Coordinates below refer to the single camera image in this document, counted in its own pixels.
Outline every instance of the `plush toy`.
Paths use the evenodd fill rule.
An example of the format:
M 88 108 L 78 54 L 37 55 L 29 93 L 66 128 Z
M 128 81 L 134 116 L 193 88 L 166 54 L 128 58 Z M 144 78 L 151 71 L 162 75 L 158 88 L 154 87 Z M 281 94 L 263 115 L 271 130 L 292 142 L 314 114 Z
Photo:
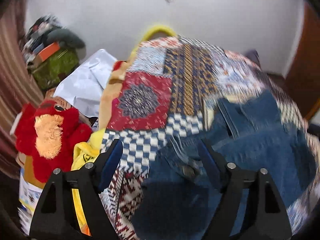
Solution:
M 33 157 L 34 175 L 46 182 L 55 168 L 70 171 L 73 148 L 87 141 L 91 128 L 79 123 L 79 111 L 65 109 L 54 100 L 45 100 L 38 109 L 26 104 L 15 135 L 18 151 Z

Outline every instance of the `striped curtain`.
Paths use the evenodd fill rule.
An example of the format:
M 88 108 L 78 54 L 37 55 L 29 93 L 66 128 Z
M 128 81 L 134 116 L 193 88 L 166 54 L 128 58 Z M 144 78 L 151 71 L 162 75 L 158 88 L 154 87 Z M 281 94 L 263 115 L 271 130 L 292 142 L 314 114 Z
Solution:
M 23 104 L 37 106 L 43 95 L 28 75 L 21 49 L 24 45 L 26 0 L 10 0 L 0 18 L 0 170 L 19 178 L 15 138 L 9 131 Z

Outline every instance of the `silver bolt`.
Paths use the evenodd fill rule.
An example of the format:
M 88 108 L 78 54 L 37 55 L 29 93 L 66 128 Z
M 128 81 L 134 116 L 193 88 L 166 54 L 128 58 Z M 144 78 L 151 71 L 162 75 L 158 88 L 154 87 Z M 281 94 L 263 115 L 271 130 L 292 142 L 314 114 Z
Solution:
M 53 170 L 53 174 L 59 174 L 60 171 L 61 171 L 60 168 L 55 168 L 55 169 Z
M 260 172 L 261 172 L 262 174 L 264 174 L 264 175 L 268 174 L 268 170 L 265 169 L 265 168 L 261 168 L 261 169 L 260 169 Z
M 93 163 L 91 163 L 91 162 L 86 163 L 84 166 L 86 167 L 86 169 L 91 169 L 93 167 Z
M 236 165 L 235 165 L 234 163 L 228 163 L 228 164 L 227 164 L 227 167 L 228 167 L 229 169 L 234 169 L 234 168 L 236 168 Z

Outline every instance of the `blue denim jacket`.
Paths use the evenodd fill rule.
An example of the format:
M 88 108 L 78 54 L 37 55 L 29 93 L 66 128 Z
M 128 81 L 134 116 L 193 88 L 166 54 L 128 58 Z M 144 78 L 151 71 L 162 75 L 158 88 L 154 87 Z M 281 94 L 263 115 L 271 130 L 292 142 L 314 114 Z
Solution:
M 145 180 L 144 200 L 132 218 L 137 235 L 150 239 L 201 239 L 221 194 L 212 187 L 199 158 L 200 139 L 211 142 L 227 162 L 242 169 L 266 168 L 286 207 L 308 187 L 316 172 L 303 131 L 282 125 L 269 91 L 238 105 L 222 98 L 211 129 L 186 138 L 170 138 Z M 232 234 L 241 229 L 247 190 Z

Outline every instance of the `red fabric patch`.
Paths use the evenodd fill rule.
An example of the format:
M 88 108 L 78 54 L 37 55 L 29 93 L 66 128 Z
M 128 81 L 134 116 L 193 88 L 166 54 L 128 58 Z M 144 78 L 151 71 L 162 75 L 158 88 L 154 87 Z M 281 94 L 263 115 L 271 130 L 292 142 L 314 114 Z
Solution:
M 164 128 L 171 101 L 170 78 L 144 72 L 126 74 L 107 129 L 121 131 Z

